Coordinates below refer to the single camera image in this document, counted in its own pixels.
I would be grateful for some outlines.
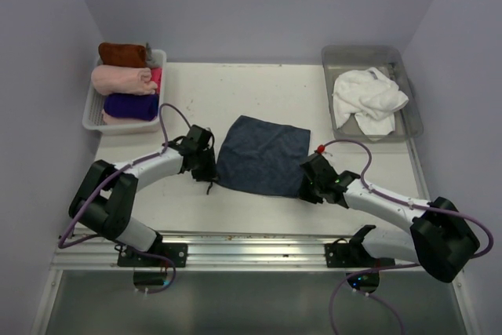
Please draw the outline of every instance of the black mounting bracket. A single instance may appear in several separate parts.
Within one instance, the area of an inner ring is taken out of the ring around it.
[[[167,272],[134,271],[133,284],[137,289],[145,286],[163,286],[166,282]]]
[[[362,241],[365,236],[375,228],[375,225],[365,225],[359,229],[351,240],[337,239],[333,243],[324,245],[324,256],[328,268],[373,268],[394,266],[395,260],[391,258],[375,259],[371,257]]]
[[[164,267],[162,260],[143,257],[135,253],[130,248],[118,249],[117,265],[119,267]],[[186,243],[162,243],[155,249],[156,255],[162,255],[173,261],[176,268],[183,268],[187,265],[188,244]]]

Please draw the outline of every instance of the plastic container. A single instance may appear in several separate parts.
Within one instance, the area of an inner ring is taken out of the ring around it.
[[[152,50],[152,57],[155,63],[162,67],[162,77],[158,106],[165,101],[166,91],[166,53],[162,50]],[[96,59],[96,65],[100,65],[101,59]],[[130,123],[128,125],[106,125],[103,122],[103,115],[101,111],[104,106],[104,99],[106,97],[100,95],[93,87],[89,80],[89,92],[87,93],[87,101],[85,102],[84,115],[82,117],[82,124],[86,129],[96,130],[103,135],[120,135],[124,133],[153,133],[160,129],[160,121],[157,118],[149,122]]]
[[[410,137],[417,137],[424,131],[420,114],[415,102],[412,88],[406,75],[401,54],[390,46],[327,46],[322,50],[322,65],[326,78],[329,113],[333,134],[336,139],[349,138],[364,142],[402,142]],[[378,68],[391,80],[394,80],[401,91],[409,98],[408,104],[395,112],[395,131],[385,135],[365,135],[359,129],[354,115],[339,129],[336,127],[333,111],[333,89],[336,78],[350,70]]]

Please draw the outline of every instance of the denim towel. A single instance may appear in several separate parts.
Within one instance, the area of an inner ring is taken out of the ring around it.
[[[252,194],[296,198],[311,132],[241,115],[228,130],[216,164],[218,184]]]

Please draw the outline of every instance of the glass panel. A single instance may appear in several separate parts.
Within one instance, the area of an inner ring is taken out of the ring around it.
[[[343,272],[179,271],[173,287],[144,297],[131,271],[66,271],[48,334],[331,334],[328,301]],[[419,271],[380,275],[376,294],[394,305],[408,335],[465,334],[453,287]],[[342,289],[344,334],[399,334],[381,304]]]

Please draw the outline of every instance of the cloth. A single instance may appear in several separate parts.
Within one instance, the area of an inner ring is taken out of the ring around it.
[[[160,80],[162,78],[162,69],[161,68],[152,68],[151,69],[151,80],[157,84],[157,93],[160,93]]]
[[[398,85],[374,67],[345,72],[335,81],[333,110],[337,128],[355,114],[365,135],[388,135],[395,130],[394,113],[407,103],[408,97]]]
[[[252,194],[296,198],[311,132],[240,116],[228,130],[216,171],[218,184]]]
[[[145,68],[147,47],[142,45],[121,45],[103,42],[98,46],[103,64],[118,67]]]
[[[134,96],[113,93],[104,101],[104,111],[114,118],[133,118],[151,121],[158,113],[158,95]]]
[[[107,114],[105,110],[101,111],[101,114],[103,115],[103,122],[106,123],[107,125],[130,125],[133,123],[146,123],[148,121],[143,121],[141,119],[132,119],[132,118],[116,118],[112,117],[111,115]]]
[[[103,96],[112,93],[154,94],[157,84],[151,81],[150,68],[127,68],[100,65],[91,74],[96,91]]]

